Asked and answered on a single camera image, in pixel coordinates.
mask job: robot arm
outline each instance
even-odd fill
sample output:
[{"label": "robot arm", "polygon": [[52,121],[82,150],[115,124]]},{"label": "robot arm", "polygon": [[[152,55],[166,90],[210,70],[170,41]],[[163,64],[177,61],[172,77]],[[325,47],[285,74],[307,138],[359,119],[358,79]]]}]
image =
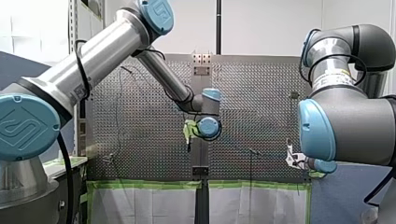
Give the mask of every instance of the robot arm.
[{"label": "robot arm", "polygon": [[396,100],[369,99],[348,67],[355,63],[366,76],[391,69],[396,53],[390,36],[359,25],[313,33],[305,44],[313,91],[299,104],[302,152],[324,161],[395,165]]},{"label": "robot arm", "polygon": [[[74,105],[87,94],[81,67],[92,89],[137,52],[140,52],[137,55],[139,61],[183,111],[216,117],[219,114],[219,91],[208,90],[209,94],[194,96],[163,58],[156,52],[145,50],[151,48],[159,36],[169,33],[173,24],[173,12],[166,0],[136,1],[119,10],[111,25],[80,48],[80,62],[77,54],[70,54],[39,77],[23,77],[18,83],[6,87],[1,92],[0,104],[8,110],[0,112],[0,130],[9,133],[0,131],[0,138],[5,140],[0,141],[0,161],[28,160],[52,145],[60,129],[72,118]],[[204,106],[205,102],[216,106]],[[17,124],[11,122],[12,119],[30,120],[33,124],[28,122],[15,128]]]}]

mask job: wire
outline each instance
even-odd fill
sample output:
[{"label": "wire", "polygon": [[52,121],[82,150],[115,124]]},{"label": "wire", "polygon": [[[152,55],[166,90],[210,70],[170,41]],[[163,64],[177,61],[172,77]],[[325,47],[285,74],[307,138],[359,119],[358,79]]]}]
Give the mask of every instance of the wire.
[{"label": "wire", "polygon": [[158,54],[161,55],[161,57],[163,57],[163,60],[166,61],[165,55],[162,52],[160,52],[159,50],[157,50],[157,49],[144,49],[144,51],[150,51],[150,52],[158,53]]},{"label": "wire", "polygon": [[73,223],[73,207],[74,207],[74,183],[73,183],[73,172],[72,164],[70,162],[69,153],[67,152],[66,144],[62,134],[58,135],[58,144],[61,149],[62,156],[64,157],[64,167],[66,169],[66,181],[67,181],[67,215],[66,224]]},{"label": "wire", "polygon": [[308,33],[308,35],[306,36],[306,39],[305,39],[305,42],[304,42],[304,46],[303,46],[303,52],[301,53],[301,57],[300,57],[300,63],[299,63],[299,66],[298,66],[298,71],[300,72],[300,76],[301,76],[301,78],[304,80],[304,81],[306,81],[306,82],[308,82],[309,83],[309,81],[308,81],[308,79],[304,76],[304,74],[303,74],[303,59],[305,58],[305,56],[306,56],[306,48],[307,48],[307,46],[308,46],[308,41],[311,39],[311,37],[312,37],[312,34],[314,33],[314,32],[316,32],[316,31],[320,31],[319,29],[313,29],[313,30],[311,30],[309,33]]},{"label": "wire", "polygon": [[88,98],[91,95],[91,88],[90,88],[90,82],[88,81],[87,74],[85,73],[84,66],[82,65],[81,59],[80,59],[80,50],[78,47],[79,43],[87,43],[86,40],[76,40],[75,43],[75,53],[76,53],[76,58],[77,58],[77,66],[78,66],[78,71],[81,74],[81,79],[84,84],[85,88],[85,96],[82,98],[82,100],[88,100]]},{"label": "wire", "polygon": [[370,201],[374,198],[375,195],[384,188],[388,182],[392,179],[392,177],[396,174],[396,168],[392,168],[389,173],[384,177],[384,179],[364,198],[364,202],[375,207],[379,207],[377,203],[370,203]]},{"label": "wire", "polygon": [[312,64],[312,66],[309,68],[309,72],[308,72],[308,83],[309,85],[312,87],[312,80],[311,80],[311,76],[312,76],[312,71],[314,70],[314,68],[321,62],[323,62],[326,59],[329,59],[331,57],[337,57],[337,56],[342,56],[342,57],[349,57],[352,58],[354,60],[356,60],[356,62],[359,62],[361,64],[361,66],[363,67],[363,74],[361,75],[361,79],[359,79],[357,82],[355,82],[354,86],[358,86],[359,84],[361,84],[361,82],[363,82],[363,80],[366,78],[367,75],[367,65],[366,63],[364,63],[364,61],[359,58],[358,56],[352,55],[352,54],[330,54],[330,55],[326,55],[323,58],[317,60],[316,62],[314,62]]}]

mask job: silver robot arm segment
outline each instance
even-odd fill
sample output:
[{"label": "silver robot arm segment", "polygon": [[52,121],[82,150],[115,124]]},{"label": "silver robot arm segment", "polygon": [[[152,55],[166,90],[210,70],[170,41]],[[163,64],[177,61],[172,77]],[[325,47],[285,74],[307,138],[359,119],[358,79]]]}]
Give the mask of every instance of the silver robot arm segment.
[{"label": "silver robot arm segment", "polygon": [[395,165],[396,101],[369,99],[348,67],[355,63],[358,78],[365,78],[361,87],[377,96],[367,81],[394,66],[391,37],[376,26],[359,25],[315,32],[305,44],[303,62],[313,91],[299,104],[303,153],[324,161]]}]

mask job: perforated metal panel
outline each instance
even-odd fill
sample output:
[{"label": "perforated metal panel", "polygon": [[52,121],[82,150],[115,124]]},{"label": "perforated metal panel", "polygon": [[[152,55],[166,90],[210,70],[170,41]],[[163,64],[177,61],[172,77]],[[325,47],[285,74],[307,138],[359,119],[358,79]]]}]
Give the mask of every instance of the perforated metal panel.
[{"label": "perforated metal panel", "polygon": [[[223,96],[223,132],[209,151],[212,179],[304,179],[303,172],[285,162],[287,138],[300,151],[297,104],[306,86],[297,62],[289,57],[213,57],[212,84]],[[301,97],[291,99],[293,91]],[[252,156],[251,150],[260,155]]]},{"label": "perforated metal panel", "polygon": [[[191,56],[171,55],[167,61],[190,84]],[[304,181],[303,173],[285,162],[287,138],[299,150],[296,106],[302,98],[290,99],[292,91],[304,96],[297,62],[289,57],[212,57],[212,84],[223,95],[223,132],[209,149],[212,179]],[[87,142],[96,153],[89,179],[191,180],[182,114],[138,61],[123,66],[133,73],[115,70],[87,105]],[[252,157],[252,172],[250,149],[261,153]],[[114,162],[106,162],[111,153]]]},{"label": "perforated metal panel", "polygon": [[[183,58],[168,56],[168,65],[190,84],[191,62]],[[90,161],[89,179],[190,180],[182,113],[139,61],[122,66],[132,74],[117,68],[94,89],[88,113],[97,155]],[[111,153],[115,160],[107,162]]]}]

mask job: metal stand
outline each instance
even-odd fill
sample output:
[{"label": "metal stand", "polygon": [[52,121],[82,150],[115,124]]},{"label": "metal stand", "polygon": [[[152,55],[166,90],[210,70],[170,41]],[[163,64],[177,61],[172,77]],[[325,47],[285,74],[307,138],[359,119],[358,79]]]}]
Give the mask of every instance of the metal stand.
[{"label": "metal stand", "polygon": [[209,223],[209,184],[207,179],[202,180],[201,187],[196,191],[194,223]]},{"label": "metal stand", "polygon": [[47,191],[42,194],[1,204],[1,223],[56,224],[59,219],[59,211],[63,207],[64,204],[60,203],[58,182],[51,181],[49,182]]},{"label": "metal stand", "polygon": [[[194,54],[192,57],[194,62],[192,89],[198,93],[212,86],[211,55]],[[208,150],[208,142],[199,138],[193,139],[191,144],[192,178],[201,181],[201,187],[197,189],[195,197],[195,224],[209,224]]]}]

